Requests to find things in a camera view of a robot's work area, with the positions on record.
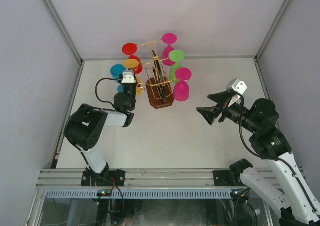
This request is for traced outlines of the red plastic wine glass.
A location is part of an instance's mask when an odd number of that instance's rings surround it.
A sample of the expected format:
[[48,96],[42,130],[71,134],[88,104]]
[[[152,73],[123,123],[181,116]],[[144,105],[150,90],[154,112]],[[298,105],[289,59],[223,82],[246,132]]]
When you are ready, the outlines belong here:
[[138,51],[138,45],[133,42],[125,43],[122,47],[122,52],[128,55],[129,59],[136,59],[139,61],[139,65],[134,68],[135,73],[139,74],[142,72],[143,66],[141,63],[141,59],[137,55],[135,55],[137,51]]

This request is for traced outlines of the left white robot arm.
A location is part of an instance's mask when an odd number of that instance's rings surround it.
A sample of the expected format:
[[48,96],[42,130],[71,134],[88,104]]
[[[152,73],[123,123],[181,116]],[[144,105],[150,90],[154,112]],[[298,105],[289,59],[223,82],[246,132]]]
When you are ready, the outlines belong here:
[[97,146],[105,126],[128,127],[136,107],[137,82],[123,83],[123,91],[114,96],[113,109],[104,109],[81,104],[68,119],[64,136],[77,148],[93,172],[92,180],[99,186],[106,185],[110,179],[108,163],[103,159]]

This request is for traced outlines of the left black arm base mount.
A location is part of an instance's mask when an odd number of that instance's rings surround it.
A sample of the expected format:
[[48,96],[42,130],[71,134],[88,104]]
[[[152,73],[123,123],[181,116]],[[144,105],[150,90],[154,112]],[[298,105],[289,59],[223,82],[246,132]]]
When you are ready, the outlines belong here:
[[86,169],[82,174],[81,186],[118,186],[122,187],[125,184],[126,172],[116,169],[97,174],[89,169]]

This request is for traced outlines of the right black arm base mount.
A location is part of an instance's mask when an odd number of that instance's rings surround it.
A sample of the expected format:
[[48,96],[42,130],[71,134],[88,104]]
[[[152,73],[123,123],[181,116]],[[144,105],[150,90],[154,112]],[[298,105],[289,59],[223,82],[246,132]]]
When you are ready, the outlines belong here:
[[234,179],[229,170],[214,170],[215,186],[245,186],[239,179]]

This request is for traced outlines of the blue plastic wine glass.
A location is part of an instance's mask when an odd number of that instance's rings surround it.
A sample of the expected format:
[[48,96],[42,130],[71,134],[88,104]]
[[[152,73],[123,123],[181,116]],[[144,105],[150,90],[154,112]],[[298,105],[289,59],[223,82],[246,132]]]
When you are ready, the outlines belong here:
[[110,70],[112,77],[115,79],[116,82],[118,82],[118,87],[117,87],[118,92],[123,92],[124,90],[123,85],[119,82],[118,78],[125,69],[126,68],[122,64],[115,64],[111,67],[111,70]]

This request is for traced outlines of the gold wire wine glass rack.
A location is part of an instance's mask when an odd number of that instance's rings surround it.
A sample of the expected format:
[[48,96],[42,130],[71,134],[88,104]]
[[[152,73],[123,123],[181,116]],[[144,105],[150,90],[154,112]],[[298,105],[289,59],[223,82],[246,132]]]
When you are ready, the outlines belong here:
[[174,102],[173,90],[163,66],[169,56],[160,57],[154,49],[151,49],[151,55],[151,62],[139,62],[144,66],[147,81],[138,83],[137,91],[147,91],[149,102],[156,109],[171,106]]

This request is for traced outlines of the green plastic wine glass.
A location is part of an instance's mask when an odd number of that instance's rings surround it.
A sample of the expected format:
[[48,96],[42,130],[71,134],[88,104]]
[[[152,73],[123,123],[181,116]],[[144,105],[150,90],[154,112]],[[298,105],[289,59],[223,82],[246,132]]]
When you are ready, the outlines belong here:
[[173,83],[177,83],[179,79],[176,77],[176,70],[182,67],[181,61],[185,58],[184,51],[180,49],[174,49],[169,53],[169,59],[171,59],[174,64],[171,66],[169,71],[169,79]]

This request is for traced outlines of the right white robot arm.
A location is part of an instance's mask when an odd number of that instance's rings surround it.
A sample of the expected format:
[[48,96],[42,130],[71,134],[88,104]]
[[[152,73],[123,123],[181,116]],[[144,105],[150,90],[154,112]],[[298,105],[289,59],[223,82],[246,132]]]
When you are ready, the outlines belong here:
[[225,119],[236,123],[241,140],[244,139],[243,129],[251,132],[251,146],[245,144],[244,147],[268,164],[281,189],[260,177],[246,159],[230,165],[230,181],[234,185],[243,184],[258,194],[277,213],[280,225],[319,225],[320,202],[301,174],[286,137],[276,127],[279,114],[274,102],[259,98],[248,109],[244,106],[244,96],[233,89],[209,94],[208,98],[216,105],[197,107],[196,110],[209,125]]

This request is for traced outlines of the pink wine glass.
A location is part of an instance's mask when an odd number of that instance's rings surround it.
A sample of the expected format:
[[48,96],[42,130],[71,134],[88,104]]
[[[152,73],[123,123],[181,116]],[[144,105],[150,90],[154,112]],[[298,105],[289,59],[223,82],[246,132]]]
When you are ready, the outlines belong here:
[[187,67],[180,67],[175,72],[178,82],[173,89],[174,99],[177,101],[186,101],[190,96],[190,86],[188,80],[192,77],[192,71]]
[[167,66],[172,66],[175,62],[169,58],[169,54],[174,50],[172,44],[178,40],[178,37],[174,33],[165,33],[162,37],[162,41],[167,44],[162,53],[162,62]]

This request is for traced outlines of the orange plastic wine glass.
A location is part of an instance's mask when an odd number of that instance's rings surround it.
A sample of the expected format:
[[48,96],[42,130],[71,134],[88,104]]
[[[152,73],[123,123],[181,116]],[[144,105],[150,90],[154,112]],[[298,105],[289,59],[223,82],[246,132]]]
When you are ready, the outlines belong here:
[[129,58],[124,60],[123,65],[130,70],[133,70],[135,73],[135,77],[137,79],[137,83],[141,83],[141,79],[139,77],[139,74],[143,71],[143,66],[140,63],[139,60],[134,59],[134,58]]

